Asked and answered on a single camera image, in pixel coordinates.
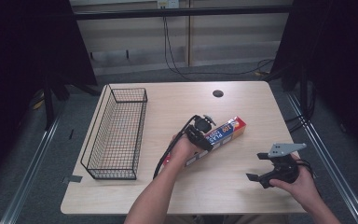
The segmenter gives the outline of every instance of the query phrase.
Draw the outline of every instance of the wooden table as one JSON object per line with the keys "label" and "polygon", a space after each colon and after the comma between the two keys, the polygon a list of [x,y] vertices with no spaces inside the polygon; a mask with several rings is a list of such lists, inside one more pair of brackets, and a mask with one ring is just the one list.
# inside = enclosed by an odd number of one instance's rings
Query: wooden table
{"label": "wooden table", "polygon": [[[273,143],[293,143],[269,84],[248,82],[183,82],[111,84],[113,89],[145,88],[148,97],[137,180],[95,180],[80,164],[62,201],[67,215],[125,215],[150,183],[158,160],[172,136],[194,115],[209,115],[217,126],[239,116],[243,135],[218,148],[179,175],[168,214],[287,214],[304,213],[289,193],[263,189],[246,173],[262,175],[273,169],[256,153]],[[220,90],[223,97],[214,97]]]}

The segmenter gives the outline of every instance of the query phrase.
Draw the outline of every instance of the wire basket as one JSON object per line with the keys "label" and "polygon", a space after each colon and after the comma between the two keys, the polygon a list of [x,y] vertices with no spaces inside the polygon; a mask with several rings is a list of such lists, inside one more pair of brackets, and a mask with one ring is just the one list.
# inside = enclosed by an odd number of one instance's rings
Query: wire basket
{"label": "wire basket", "polygon": [[104,88],[81,163],[94,179],[136,179],[146,89]]}

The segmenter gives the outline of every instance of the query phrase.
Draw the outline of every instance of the gray carpet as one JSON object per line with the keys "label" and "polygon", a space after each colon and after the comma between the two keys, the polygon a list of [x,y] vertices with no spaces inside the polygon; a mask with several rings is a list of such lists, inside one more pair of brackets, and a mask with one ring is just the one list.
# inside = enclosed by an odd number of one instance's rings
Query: gray carpet
{"label": "gray carpet", "polygon": [[[188,78],[194,81],[258,80],[259,77],[255,76],[254,73],[240,75],[218,74],[241,73],[252,70],[256,66],[256,63],[244,63],[181,68],[182,73],[202,73],[186,75],[186,78],[168,69],[100,76],[97,77],[99,86],[95,89],[101,89],[107,83],[189,81]],[[266,66],[262,70],[268,71],[269,68]],[[273,80],[269,84],[283,117],[285,119],[295,117],[296,114],[286,97],[286,92],[282,91],[280,80]],[[98,102],[98,97],[90,96],[73,87],[69,87],[69,90],[72,94],[68,101],[55,102],[56,108],[62,106],[62,117],[22,207],[17,223],[122,223],[124,217],[70,217],[60,211],[61,201],[67,187],[62,183],[62,178],[70,175],[74,169],[92,114]],[[335,159],[340,171],[345,175],[358,196],[358,145],[356,140],[350,134],[341,131],[339,119],[324,104],[323,99],[317,98],[315,112],[311,120]],[[295,124],[296,121],[293,121],[287,125],[290,129]],[[42,106],[37,110],[30,108],[21,125],[18,141],[0,169],[0,220],[33,158],[42,138],[45,125],[44,107]],[[311,163],[315,173],[319,176],[316,179],[316,184],[326,203],[342,223],[356,223],[305,131],[299,129],[292,133],[292,137],[296,143],[305,142],[308,144],[308,147],[299,153],[303,159]],[[312,223],[312,220],[308,215],[291,215],[290,222],[307,224]]]}

